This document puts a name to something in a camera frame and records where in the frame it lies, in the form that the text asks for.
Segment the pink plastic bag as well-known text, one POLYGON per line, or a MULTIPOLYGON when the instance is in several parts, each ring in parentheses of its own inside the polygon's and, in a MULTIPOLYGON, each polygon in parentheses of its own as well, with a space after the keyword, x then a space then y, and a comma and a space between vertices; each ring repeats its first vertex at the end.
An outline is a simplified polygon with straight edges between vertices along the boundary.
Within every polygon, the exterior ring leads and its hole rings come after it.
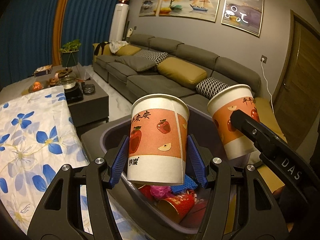
POLYGON ((157 200, 165 199, 173 196, 170 186, 151 185, 151 194, 157 200))

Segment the wooden door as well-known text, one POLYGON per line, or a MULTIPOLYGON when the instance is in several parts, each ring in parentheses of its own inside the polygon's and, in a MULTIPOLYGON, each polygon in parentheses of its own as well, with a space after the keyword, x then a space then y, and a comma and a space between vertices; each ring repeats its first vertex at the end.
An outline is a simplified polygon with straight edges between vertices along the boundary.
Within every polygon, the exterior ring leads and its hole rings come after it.
POLYGON ((274 114, 287 143, 297 150, 319 114, 319 32, 290 11, 290 36, 274 91, 274 114))

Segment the mustard cushion far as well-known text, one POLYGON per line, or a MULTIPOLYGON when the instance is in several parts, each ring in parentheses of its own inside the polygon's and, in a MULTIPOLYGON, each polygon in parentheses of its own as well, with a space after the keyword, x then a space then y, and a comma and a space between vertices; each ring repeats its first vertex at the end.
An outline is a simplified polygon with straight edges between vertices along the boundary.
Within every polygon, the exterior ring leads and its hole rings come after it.
POLYGON ((125 45, 121 47, 115 55, 117 56, 132 56, 138 53, 141 50, 141 48, 132 46, 132 45, 125 45))

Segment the purple right painting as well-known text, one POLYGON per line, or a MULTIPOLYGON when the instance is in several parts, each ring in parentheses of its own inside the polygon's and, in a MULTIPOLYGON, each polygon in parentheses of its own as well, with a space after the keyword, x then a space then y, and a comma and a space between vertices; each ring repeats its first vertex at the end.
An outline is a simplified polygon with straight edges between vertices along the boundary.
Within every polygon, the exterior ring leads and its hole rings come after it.
POLYGON ((221 24, 260 36, 264 0, 225 0, 221 24))

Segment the box on coffee table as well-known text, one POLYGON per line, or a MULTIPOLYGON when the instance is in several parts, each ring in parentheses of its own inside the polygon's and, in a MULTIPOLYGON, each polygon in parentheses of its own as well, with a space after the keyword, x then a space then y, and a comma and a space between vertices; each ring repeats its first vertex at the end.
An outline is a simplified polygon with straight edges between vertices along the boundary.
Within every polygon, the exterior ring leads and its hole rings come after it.
POLYGON ((52 72, 52 69, 53 69, 53 65, 52 64, 39 67, 33 72, 33 76, 48 75, 48 74, 50 74, 52 72))

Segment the mustard cushion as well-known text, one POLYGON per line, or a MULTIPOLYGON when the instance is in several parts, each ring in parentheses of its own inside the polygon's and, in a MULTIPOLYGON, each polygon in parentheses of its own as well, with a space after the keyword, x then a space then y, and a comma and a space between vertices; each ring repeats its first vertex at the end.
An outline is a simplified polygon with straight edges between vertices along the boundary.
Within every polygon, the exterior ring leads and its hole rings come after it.
POLYGON ((175 57, 162 61, 157 70, 161 75, 189 89, 195 89, 198 83, 207 78, 204 69, 175 57))
POLYGON ((115 55, 117 56, 132 56, 138 53, 141 50, 141 48, 132 46, 132 45, 125 45, 121 47, 115 55))

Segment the blue foam fruit net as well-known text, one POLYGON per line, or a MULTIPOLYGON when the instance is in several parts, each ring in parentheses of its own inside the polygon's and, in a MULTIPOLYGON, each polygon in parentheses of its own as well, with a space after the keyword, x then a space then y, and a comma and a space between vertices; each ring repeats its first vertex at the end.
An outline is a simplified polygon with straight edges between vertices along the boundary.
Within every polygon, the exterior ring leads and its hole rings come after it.
POLYGON ((188 175, 185 175, 184 184, 171 186, 170 188, 173 194, 179 194, 187 190, 194 190, 197 187, 198 187, 198 184, 195 181, 193 181, 188 175))

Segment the patterned cushion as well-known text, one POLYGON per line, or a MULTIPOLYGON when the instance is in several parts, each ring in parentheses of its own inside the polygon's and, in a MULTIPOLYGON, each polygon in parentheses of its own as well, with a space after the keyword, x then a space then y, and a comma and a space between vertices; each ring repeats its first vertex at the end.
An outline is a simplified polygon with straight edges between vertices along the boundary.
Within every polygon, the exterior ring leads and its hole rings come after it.
POLYGON ((214 77, 208 77, 196 85, 196 91, 200 95, 211 99, 228 87, 229 85, 226 83, 215 79, 214 77))
POLYGON ((168 58, 168 53, 142 49, 139 52, 135 53, 134 56, 155 61, 158 65, 168 58))

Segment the white apple paper cup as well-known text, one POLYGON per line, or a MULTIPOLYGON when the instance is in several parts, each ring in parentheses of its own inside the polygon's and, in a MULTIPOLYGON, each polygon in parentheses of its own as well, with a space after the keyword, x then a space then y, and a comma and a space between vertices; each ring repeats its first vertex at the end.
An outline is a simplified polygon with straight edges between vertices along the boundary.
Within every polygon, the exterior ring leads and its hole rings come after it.
POLYGON ((248 85, 233 85, 218 92, 207 105, 229 160, 255 151, 253 142, 236 126, 236 111, 259 122, 258 110, 248 85))

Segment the orange fruit bowl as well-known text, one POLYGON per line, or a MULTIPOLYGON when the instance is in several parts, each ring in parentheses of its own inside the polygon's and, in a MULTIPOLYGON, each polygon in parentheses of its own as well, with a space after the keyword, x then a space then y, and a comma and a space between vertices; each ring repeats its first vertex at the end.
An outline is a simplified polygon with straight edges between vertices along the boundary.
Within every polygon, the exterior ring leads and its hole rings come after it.
POLYGON ((49 87, 48 81, 36 81, 29 88, 28 93, 33 93, 39 90, 43 90, 49 87))

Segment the patterned cushion far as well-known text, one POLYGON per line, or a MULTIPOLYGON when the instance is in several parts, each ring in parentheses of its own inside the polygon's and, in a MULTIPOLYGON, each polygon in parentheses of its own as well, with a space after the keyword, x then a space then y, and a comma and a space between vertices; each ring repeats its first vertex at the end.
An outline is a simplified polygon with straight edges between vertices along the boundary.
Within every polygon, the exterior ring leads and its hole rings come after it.
POLYGON ((158 65, 168 58, 168 53, 142 49, 139 52, 135 53, 134 56, 155 61, 158 65))

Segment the blue window curtain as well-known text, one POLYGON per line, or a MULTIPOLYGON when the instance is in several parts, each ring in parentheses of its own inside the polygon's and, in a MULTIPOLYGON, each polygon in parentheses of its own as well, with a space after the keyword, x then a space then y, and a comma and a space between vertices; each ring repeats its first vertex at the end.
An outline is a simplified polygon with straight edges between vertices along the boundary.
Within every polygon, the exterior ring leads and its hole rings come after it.
MULTIPOLYGON (((92 62, 93 43, 107 41, 118 0, 68 0, 63 44, 79 39, 79 62, 92 62)), ((1 87, 52 64, 52 36, 57 0, 11 0, 1 16, 1 87)))

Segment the floral blue tablecloth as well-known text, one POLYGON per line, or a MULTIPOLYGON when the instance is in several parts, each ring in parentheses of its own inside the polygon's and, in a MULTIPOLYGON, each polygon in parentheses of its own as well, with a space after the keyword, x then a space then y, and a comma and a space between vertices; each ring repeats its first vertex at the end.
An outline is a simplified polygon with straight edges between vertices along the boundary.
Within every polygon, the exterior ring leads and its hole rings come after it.
POLYGON ((24 234, 61 166, 88 163, 63 87, 1 93, 1 201, 24 234))

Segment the red gold paper cup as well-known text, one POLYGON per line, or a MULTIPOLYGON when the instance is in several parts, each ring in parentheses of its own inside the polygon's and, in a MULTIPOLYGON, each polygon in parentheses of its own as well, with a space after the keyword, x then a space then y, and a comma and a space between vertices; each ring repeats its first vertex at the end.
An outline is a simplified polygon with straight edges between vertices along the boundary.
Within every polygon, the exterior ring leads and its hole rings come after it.
POLYGON ((151 194, 151 186, 143 185, 138 188, 139 192, 149 201, 153 202, 155 200, 154 196, 151 194))

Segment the white standing air conditioner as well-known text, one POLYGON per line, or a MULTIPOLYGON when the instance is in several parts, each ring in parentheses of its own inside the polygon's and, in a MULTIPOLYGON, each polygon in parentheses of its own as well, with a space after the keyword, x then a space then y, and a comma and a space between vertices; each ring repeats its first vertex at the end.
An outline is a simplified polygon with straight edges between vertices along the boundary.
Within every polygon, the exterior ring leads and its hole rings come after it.
POLYGON ((128 11, 128 4, 116 4, 108 39, 109 42, 122 40, 128 11))

